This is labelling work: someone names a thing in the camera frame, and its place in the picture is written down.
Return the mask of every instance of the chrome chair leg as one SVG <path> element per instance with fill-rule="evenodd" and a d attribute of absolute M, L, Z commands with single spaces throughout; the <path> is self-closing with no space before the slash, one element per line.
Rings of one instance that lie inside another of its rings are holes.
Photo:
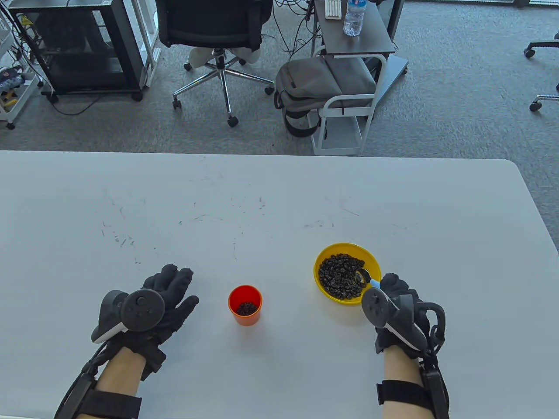
<path fill-rule="evenodd" d="M 232 76 L 238 77 L 240 79 L 252 80 L 254 82 L 268 84 L 268 85 L 273 85 L 274 84 L 274 82 L 272 80 L 264 79 L 264 78 L 258 77 L 256 75 L 247 74 L 247 73 L 243 73 L 243 72 L 238 72 L 237 70 L 230 70 L 230 69 L 226 69 L 225 71 L 227 72 L 227 74 L 231 74 Z"/>
<path fill-rule="evenodd" d="M 177 90 L 176 92 L 173 93 L 173 99 L 176 100 L 177 96 L 181 93 L 184 93 L 202 83 L 205 83 L 208 80 L 213 79 L 214 77 L 216 77 L 218 75 L 219 71 L 218 70 L 213 70 L 207 74 L 204 74 L 202 77 L 198 77 L 196 80 L 194 80 L 191 83 L 188 83 L 186 86 L 181 87 L 179 90 Z"/>
<path fill-rule="evenodd" d="M 542 102 L 540 101 L 554 101 L 559 102 L 559 95 L 556 94 L 538 94 L 534 101 L 530 104 L 530 110 L 532 112 L 539 111 L 542 108 Z"/>
<path fill-rule="evenodd" d="M 227 110 L 227 123 L 230 127 L 234 127 L 239 123 L 237 117 L 233 116 L 231 111 L 231 103 L 229 102 L 229 92 L 227 91 L 227 81 L 225 80 L 225 71 L 219 70 L 219 79 L 221 80 L 221 87 L 223 88 L 223 98 L 225 99 L 225 108 Z"/>

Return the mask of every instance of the gray carpet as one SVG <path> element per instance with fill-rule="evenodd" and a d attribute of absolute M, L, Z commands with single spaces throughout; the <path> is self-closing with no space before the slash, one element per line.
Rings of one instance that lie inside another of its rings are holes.
<path fill-rule="evenodd" d="M 287 40 L 300 18 L 276 9 Z M 559 51 L 530 40 L 551 39 L 559 9 L 516 9 L 449 3 L 408 3 L 396 34 L 398 55 L 409 72 L 377 109 L 365 155 L 497 158 L 515 162 L 559 247 L 559 103 L 528 105 L 535 94 L 553 94 Z M 264 32 L 263 57 L 254 74 L 274 78 L 287 60 L 273 19 Z M 16 121 L 0 127 L 0 149 L 132 151 L 158 153 L 311 154 L 308 139 L 293 140 L 261 85 L 232 79 L 231 104 L 240 124 L 226 124 L 219 81 L 182 97 L 173 111 L 171 93 L 203 70 L 186 73 L 188 48 L 163 48 L 155 81 L 142 102 L 107 97 L 83 115 L 56 113 L 35 97 Z M 308 55 L 303 49 L 297 55 Z M 62 97 L 59 108 L 75 112 L 92 100 Z"/>

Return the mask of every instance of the black cabinet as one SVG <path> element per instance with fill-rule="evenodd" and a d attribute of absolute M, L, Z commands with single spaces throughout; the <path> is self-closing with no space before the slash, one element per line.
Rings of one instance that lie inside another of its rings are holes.
<path fill-rule="evenodd" d="M 9 9 L 54 94 L 142 90 L 146 71 L 122 0 L 14 0 Z"/>

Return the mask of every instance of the black chair backrest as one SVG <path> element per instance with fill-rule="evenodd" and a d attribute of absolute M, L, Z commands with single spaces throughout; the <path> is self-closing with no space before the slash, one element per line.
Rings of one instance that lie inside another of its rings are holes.
<path fill-rule="evenodd" d="M 159 39 L 210 48 L 247 47 L 261 42 L 262 25 L 270 19 L 273 0 L 155 0 Z"/>

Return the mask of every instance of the hand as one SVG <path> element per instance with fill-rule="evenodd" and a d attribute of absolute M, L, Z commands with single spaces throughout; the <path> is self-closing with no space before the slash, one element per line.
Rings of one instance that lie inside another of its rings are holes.
<path fill-rule="evenodd" d="M 411 289 L 407 282 L 400 279 L 396 274 L 386 274 L 381 281 L 381 290 L 390 298 L 396 298 L 404 294 L 411 294 L 414 303 L 420 302 L 418 293 L 416 290 Z M 424 311 L 416 310 L 414 313 L 415 324 L 423 331 L 426 336 L 429 336 L 429 319 Z M 396 345 L 403 349 L 407 356 L 412 359 L 418 358 L 419 352 L 413 350 L 405 343 L 403 343 L 396 335 L 388 331 L 385 328 L 377 328 L 377 341 L 375 342 L 376 352 L 379 354 L 383 352 L 387 347 Z"/>
<path fill-rule="evenodd" d="M 183 299 L 193 275 L 188 268 L 177 269 L 173 264 L 165 265 L 160 273 L 146 279 L 142 287 L 157 291 L 165 302 L 163 318 L 157 326 L 148 331 L 152 337 L 158 339 L 159 345 L 181 328 L 200 301 L 196 296 L 189 296 L 177 307 L 177 304 Z"/>
<path fill-rule="evenodd" d="M 199 302 L 198 297 L 189 296 L 178 307 L 192 281 L 193 272 L 175 265 L 163 267 L 160 273 L 145 280 L 142 288 L 152 289 L 161 295 L 165 302 L 165 313 L 161 321 L 145 332 L 119 332 L 109 339 L 107 353 L 114 356 L 122 347 L 142 355 L 146 366 L 142 381 L 152 372 L 157 372 L 166 356 L 158 346 L 171 337 L 184 324 Z"/>

